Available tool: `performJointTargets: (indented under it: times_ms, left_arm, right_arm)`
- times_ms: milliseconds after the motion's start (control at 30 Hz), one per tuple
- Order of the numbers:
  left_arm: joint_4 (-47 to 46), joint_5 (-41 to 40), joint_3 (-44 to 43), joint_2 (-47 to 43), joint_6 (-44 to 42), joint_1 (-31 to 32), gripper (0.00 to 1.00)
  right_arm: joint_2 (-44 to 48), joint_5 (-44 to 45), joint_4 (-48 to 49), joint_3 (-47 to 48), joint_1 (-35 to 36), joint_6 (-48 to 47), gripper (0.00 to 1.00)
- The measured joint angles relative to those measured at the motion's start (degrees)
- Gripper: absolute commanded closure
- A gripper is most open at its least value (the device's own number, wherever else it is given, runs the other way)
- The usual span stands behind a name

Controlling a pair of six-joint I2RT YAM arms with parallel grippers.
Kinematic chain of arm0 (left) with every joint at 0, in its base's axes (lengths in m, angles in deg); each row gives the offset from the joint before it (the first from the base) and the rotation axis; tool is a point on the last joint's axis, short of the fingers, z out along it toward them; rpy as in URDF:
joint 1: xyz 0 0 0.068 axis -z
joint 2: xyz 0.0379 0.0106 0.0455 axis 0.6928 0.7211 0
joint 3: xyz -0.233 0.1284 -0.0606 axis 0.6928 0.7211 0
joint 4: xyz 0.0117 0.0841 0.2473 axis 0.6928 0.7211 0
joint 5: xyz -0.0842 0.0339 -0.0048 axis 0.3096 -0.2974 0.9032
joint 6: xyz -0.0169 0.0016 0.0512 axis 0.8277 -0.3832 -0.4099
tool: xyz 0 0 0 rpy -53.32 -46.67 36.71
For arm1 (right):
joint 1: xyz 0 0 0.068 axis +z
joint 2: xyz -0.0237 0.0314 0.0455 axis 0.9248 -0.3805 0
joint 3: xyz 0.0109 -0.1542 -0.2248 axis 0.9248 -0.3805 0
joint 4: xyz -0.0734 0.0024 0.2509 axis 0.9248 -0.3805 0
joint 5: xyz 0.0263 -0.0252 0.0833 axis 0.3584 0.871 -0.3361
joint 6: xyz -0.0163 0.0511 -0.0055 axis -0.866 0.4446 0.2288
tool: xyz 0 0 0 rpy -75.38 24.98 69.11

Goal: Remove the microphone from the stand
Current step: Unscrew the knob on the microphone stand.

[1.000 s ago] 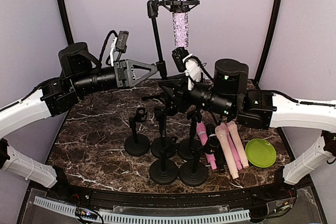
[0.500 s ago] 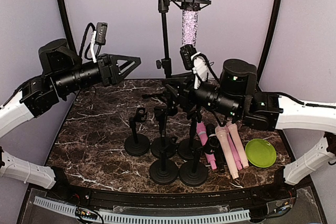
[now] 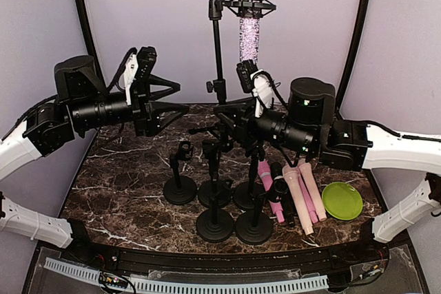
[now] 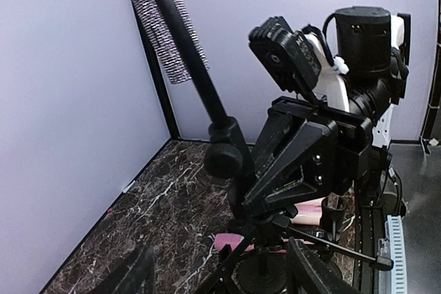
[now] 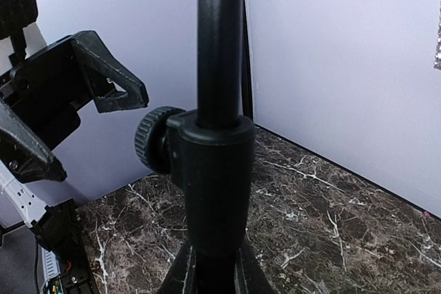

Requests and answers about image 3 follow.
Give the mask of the black stand with clip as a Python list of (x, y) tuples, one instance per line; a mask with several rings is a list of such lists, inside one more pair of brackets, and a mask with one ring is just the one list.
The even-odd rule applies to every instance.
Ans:
[(265, 159), (263, 142), (258, 141), (254, 143), (247, 149), (245, 155), (246, 157), (251, 157), (248, 179), (245, 182), (241, 182), (234, 189), (233, 202), (240, 210), (249, 211), (254, 208), (257, 197), (265, 192), (263, 186), (256, 183), (259, 162)]

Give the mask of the black stand of small beige microphone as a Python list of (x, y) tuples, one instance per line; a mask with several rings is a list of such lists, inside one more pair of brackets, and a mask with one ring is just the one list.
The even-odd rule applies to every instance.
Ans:
[(171, 204), (184, 205), (195, 199), (197, 186), (193, 179), (180, 174), (179, 162), (190, 161), (193, 156), (194, 147), (188, 140), (179, 143), (177, 152), (170, 154), (170, 168), (173, 176), (163, 186), (164, 198)]

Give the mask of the small beige microphone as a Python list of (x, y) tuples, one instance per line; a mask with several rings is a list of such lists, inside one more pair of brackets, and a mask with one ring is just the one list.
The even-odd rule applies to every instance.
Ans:
[(294, 167), (285, 165), (283, 167), (283, 178), (285, 179), (285, 182), (289, 187), (289, 191), (294, 201), (301, 227), (305, 235), (311, 235), (314, 232), (313, 224), (311, 222), (307, 205), (300, 188), (297, 170)]

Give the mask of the black microphone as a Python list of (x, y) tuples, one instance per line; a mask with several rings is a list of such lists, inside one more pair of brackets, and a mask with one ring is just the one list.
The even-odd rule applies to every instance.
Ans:
[(288, 227), (294, 228), (296, 225), (294, 217), (294, 204), (289, 200), (289, 187), (283, 178), (283, 168), (279, 162), (273, 162), (270, 164), (271, 176), (273, 179), (273, 193), (270, 195), (270, 199), (274, 202), (279, 201), (283, 207), (283, 215), (285, 217), (285, 223)]

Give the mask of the beige microphone tall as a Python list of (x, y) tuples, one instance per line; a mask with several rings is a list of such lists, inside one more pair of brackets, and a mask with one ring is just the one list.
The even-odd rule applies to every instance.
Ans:
[(309, 192), (311, 200), (316, 208), (316, 214), (318, 216), (319, 221), (326, 220), (327, 219), (326, 210), (322, 202), (322, 198), (318, 190), (318, 186), (314, 179), (314, 175), (312, 173), (311, 164), (309, 162), (301, 160), (299, 162), (298, 168), (303, 177), (304, 183)]

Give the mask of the black round-base stand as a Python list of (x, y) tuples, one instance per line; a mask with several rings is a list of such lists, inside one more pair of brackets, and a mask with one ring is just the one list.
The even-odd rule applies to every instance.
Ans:
[(196, 232), (204, 241), (217, 243), (229, 238), (234, 230), (233, 217), (223, 209), (232, 199), (230, 179), (219, 180), (216, 187), (204, 182), (198, 190), (199, 202), (207, 207), (196, 219)]
[(260, 194), (254, 203), (254, 208), (237, 218), (235, 232), (241, 242), (259, 245), (270, 239), (273, 232), (273, 221), (263, 212), (263, 205), (268, 200), (268, 195), (266, 191)]

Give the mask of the black tripod shock-mount stand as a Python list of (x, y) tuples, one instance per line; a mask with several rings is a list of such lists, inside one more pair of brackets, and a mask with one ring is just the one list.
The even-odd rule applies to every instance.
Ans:
[[(276, 6), (268, 0), (257, 0), (252, 5), (243, 4), (241, 0), (209, 0), (208, 3), (208, 17), (212, 22), (213, 34), (214, 34), (214, 53), (216, 59), (216, 73), (217, 77), (213, 81), (207, 82), (207, 91), (215, 92), (218, 100), (218, 105), (226, 104), (227, 102), (227, 87), (226, 80), (223, 75), (223, 60), (221, 51), (221, 34), (220, 34), (220, 21), (223, 18), (223, 10), (229, 9), (239, 18), (239, 9), (241, 7), (252, 7), (257, 9), (258, 18), (262, 18), (266, 14), (273, 12)], [(266, 109), (260, 118), (255, 116), (252, 118), (252, 134), (258, 141), (267, 141), (275, 147), (279, 147), (278, 135), (276, 133), (277, 120), (270, 117), (270, 110)], [(226, 131), (225, 126), (220, 122), (212, 125), (211, 127), (202, 127), (190, 129), (191, 135), (209, 132), (214, 137), (219, 139), (224, 144), (223, 149), (229, 151), (232, 149), (233, 142), (236, 142)]]

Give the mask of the black round-base stand front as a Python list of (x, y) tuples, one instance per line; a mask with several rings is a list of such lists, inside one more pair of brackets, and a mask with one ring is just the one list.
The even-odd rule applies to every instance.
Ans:
[(263, 205), (268, 200), (268, 195), (266, 191), (260, 194), (254, 203), (254, 208), (237, 218), (235, 232), (241, 242), (259, 245), (270, 239), (273, 232), (273, 221), (263, 212)]

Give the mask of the glitter silver-head microphone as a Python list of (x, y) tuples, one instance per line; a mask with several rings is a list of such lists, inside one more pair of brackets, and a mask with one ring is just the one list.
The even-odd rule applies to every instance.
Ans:
[[(243, 4), (252, 5), (257, 0), (241, 0)], [(239, 59), (258, 62), (260, 38), (260, 19), (257, 9), (241, 7), (239, 9)]]

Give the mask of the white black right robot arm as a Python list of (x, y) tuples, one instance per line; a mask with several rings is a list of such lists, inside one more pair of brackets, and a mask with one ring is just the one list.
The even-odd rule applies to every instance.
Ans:
[(228, 134), (242, 146), (266, 141), (279, 150), (294, 151), (299, 158), (317, 158), (330, 168), (360, 171), (408, 169), (426, 176), (405, 198), (370, 223), (366, 235), (351, 248), (352, 257), (366, 262), (387, 243), (425, 215), (440, 208), (440, 136), (399, 132), (370, 120), (334, 117), (335, 88), (316, 78), (291, 82), (286, 113), (272, 109), (269, 83), (254, 80), (251, 98), (215, 107), (214, 113)]

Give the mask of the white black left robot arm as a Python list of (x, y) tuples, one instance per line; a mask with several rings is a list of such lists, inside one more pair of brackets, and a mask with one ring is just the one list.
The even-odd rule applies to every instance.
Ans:
[(136, 136), (151, 137), (183, 117), (188, 106), (162, 100), (181, 86), (152, 74), (156, 59), (153, 47), (130, 48), (109, 85), (97, 76), (93, 56), (56, 64), (56, 95), (28, 109), (1, 139), (1, 178), (91, 129), (132, 123)]

